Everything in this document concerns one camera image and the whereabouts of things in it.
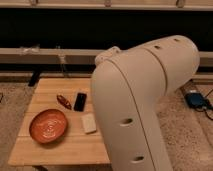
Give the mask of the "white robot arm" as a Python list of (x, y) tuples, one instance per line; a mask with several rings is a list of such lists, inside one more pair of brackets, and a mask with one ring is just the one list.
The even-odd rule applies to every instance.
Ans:
[(96, 56), (92, 103), (113, 171), (173, 171), (155, 106), (199, 63), (196, 45), (180, 35)]

